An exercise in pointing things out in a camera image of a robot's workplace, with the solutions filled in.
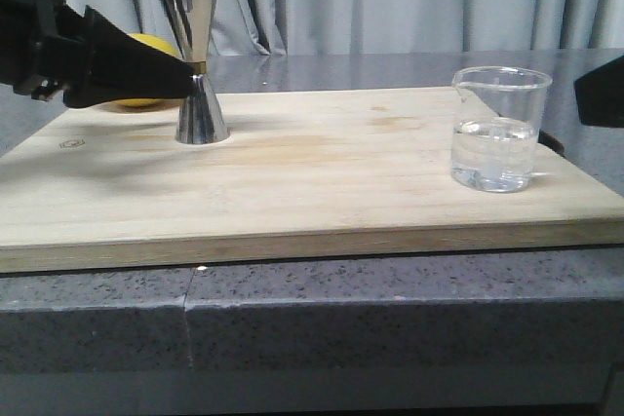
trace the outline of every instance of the gray granite countertop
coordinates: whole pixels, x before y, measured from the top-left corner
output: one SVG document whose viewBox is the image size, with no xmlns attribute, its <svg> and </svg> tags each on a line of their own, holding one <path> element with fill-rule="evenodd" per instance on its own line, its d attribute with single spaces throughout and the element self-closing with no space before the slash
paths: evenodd
<svg viewBox="0 0 624 416">
<path fill-rule="evenodd" d="M 624 130 L 581 126 L 571 86 L 622 54 L 214 57 L 211 71 L 218 92 L 246 93 L 538 69 L 554 77 L 544 130 L 624 194 Z M 8 87 L 0 95 L 0 152 L 63 110 Z M 622 361 L 622 246 L 0 276 L 0 414 L 587 403 Z M 95 397 L 122 383 L 114 404 Z M 245 384 L 255 390 L 230 395 Z M 82 394 L 56 397 L 70 387 Z"/>
</svg>

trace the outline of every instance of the bamboo cutting board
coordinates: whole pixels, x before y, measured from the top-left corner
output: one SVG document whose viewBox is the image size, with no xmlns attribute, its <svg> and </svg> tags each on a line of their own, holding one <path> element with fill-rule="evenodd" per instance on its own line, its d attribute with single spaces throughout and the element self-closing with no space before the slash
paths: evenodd
<svg viewBox="0 0 624 416">
<path fill-rule="evenodd" d="M 624 199 L 545 147 L 524 192 L 449 176 L 451 88 L 220 95 L 68 110 L 0 159 L 0 271 L 624 242 Z"/>
</svg>

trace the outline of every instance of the yellow lemon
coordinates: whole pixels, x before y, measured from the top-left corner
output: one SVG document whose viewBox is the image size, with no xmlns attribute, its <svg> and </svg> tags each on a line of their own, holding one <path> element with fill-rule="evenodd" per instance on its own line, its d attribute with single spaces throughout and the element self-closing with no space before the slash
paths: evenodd
<svg viewBox="0 0 624 416">
<path fill-rule="evenodd" d="M 163 53 L 167 53 L 170 56 L 177 57 L 177 49 L 172 46 L 168 41 L 165 41 L 158 36 L 152 36 L 151 34 L 142 34 L 142 33 L 131 33 L 129 36 L 135 38 L 137 41 L 140 41 L 147 46 L 151 46 L 154 49 L 158 49 Z M 149 106 L 151 104 L 156 104 L 157 102 L 162 101 L 163 99 L 159 98 L 146 98 L 139 97 L 135 99 L 119 99 L 116 102 L 117 104 L 121 104 L 122 106 L 128 107 L 142 107 Z"/>
</svg>

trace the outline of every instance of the metal cocktail jigger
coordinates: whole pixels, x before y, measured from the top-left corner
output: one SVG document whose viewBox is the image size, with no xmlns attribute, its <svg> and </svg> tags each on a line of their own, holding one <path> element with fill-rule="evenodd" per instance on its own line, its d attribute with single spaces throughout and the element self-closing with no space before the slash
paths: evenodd
<svg viewBox="0 0 624 416">
<path fill-rule="evenodd" d="M 193 67 L 193 93 L 179 108 L 175 139 L 200 145 L 229 136 L 207 76 L 208 43 L 216 0 L 161 0 L 182 59 Z"/>
</svg>

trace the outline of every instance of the water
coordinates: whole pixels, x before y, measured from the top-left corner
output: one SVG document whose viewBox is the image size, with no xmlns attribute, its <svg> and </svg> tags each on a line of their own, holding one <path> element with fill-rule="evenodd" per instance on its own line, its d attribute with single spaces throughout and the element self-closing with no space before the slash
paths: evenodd
<svg viewBox="0 0 624 416">
<path fill-rule="evenodd" d="M 538 132 L 504 117 L 463 121 L 455 126 L 451 174 L 464 185 L 489 192 L 527 187 Z"/>
</svg>

